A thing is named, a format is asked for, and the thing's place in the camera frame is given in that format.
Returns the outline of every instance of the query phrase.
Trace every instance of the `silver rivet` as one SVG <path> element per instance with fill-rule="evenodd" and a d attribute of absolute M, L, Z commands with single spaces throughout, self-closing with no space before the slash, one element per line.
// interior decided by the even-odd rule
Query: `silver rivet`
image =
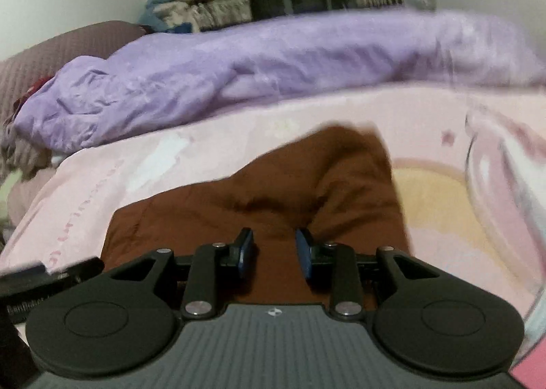
<path fill-rule="evenodd" d="M 207 301 L 192 301 L 186 304 L 186 312 L 192 315 L 208 314 L 212 310 L 212 306 Z"/>
<path fill-rule="evenodd" d="M 336 304 L 336 312 L 340 315 L 353 316 L 362 312 L 362 306 L 353 301 L 344 301 Z"/>

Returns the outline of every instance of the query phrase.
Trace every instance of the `brown cloth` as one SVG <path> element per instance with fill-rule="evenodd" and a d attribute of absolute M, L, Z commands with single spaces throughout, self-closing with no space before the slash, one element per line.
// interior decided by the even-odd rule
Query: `brown cloth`
<path fill-rule="evenodd" d="M 110 269 L 161 247 L 192 254 L 243 227 L 259 248 L 245 303 L 326 302 L 300 270 L 295 230 L 357 253 L 408 251 L 388 156 L 374 133 L 328 127 L 255 159 L 226 179 L 187 185 L 114 213 L 102 259 Z"/>

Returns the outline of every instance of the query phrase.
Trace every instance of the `bed sheet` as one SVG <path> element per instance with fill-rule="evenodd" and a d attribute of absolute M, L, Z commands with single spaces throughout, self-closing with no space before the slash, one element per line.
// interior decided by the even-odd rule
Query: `bed sheet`
<path fill-rule="evenodd" d="M 40 191 L 0 256 L 0 268 L 42 261 L 53 270 L 100 256 L 119 207 L 231 175 L 332 122 L 377 128 L 392 159 L 412 253 L 519 310 L 526 339 L 512 374 L 531 389 L 544 389 L 543 92 L 393 84 L 248 109 L 86 149 L 68 158 Z"/>

